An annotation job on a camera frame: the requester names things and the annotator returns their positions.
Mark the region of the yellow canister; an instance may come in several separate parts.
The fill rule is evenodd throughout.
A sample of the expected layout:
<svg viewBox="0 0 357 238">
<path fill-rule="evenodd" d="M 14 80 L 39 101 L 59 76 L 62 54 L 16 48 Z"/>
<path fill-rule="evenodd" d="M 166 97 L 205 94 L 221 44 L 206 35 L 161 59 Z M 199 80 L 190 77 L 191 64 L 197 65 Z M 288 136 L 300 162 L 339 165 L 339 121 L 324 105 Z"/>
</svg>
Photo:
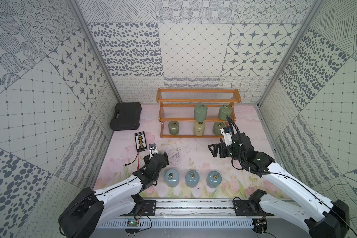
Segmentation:
<svg viewBox="0 0 357 238">
<path fill-rule="evenodd" d="M 193 125 L 193 133 L 197 137 L 204 136 L 205 133 L 205 122 L 195 122 Z"/>
</svg>

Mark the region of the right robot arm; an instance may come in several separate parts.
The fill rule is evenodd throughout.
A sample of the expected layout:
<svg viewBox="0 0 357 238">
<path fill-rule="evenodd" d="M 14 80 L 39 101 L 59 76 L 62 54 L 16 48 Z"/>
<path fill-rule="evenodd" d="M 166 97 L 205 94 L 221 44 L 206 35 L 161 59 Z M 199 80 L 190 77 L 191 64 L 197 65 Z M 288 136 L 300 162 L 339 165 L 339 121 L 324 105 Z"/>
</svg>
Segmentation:
<svg viewBox="0 0 357 238">
<path fill-rule="evenodd" d="M 272 214 L 306 231 L 312 238 L 343 238 L 353 228 L 350 208 L 341 200 L 331 200 L 299 181 L 264 152 L 258 152 L 244 133 L 227 133 L 218 144 L 208 149 L 213 157 L 230 157 L 240 170 L 255 174 L 274 184 L 297 205 L 278 200 L 258 189 L 248 198 L 251 214 Z"/>
</svg>

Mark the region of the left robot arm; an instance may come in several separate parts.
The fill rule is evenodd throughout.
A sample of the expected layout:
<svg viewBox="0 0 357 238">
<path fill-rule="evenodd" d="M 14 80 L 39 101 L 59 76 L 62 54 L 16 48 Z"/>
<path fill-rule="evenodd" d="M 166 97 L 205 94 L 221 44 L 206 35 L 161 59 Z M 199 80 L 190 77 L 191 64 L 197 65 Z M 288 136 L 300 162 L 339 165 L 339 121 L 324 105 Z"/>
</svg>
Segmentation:
<svg viewBox="0 0 357 238">
<path fill-rule="evenodd" d="M 110 187 L 94 191 L 87 187 L 73 199 L 58 218 L 59 231 L 67 238 L 89 238 L 100 225 L 125 214 L 142 211 L 139 195 L 157 185 L 159 174 L 169 165 L 166 152 L 145 156 L 145 165 Z"/>
</svg>

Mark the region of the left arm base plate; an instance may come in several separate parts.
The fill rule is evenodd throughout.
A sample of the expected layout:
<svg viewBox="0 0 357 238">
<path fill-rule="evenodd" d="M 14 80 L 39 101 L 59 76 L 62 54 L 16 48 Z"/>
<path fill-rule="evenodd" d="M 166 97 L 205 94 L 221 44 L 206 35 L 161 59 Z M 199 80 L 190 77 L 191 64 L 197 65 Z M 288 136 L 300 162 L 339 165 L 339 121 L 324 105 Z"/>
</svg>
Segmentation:
<svg viewBox="0 0 357 238">
<path fill-rule="evenodd" d="M 122 216 L 155 216 L 156 205 L 156 200 L 144 200 L 137 203 L 130 213 Z"/>
</svg>

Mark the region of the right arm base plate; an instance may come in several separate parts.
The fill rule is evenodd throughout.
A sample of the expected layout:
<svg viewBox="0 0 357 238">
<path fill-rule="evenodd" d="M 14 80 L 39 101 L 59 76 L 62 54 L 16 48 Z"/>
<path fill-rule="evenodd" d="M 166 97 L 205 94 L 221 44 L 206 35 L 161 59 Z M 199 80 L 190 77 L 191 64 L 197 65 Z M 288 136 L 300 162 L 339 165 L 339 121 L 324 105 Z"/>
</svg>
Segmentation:
<svg viewBox="0 0 357 238">
<path fill-rule="evenodd" d="M 273 216 L 264 212 L 258 203 L 250 200 L 237 198 L 232 200 L 232 204 L 236 216 Z"/>
</svg>

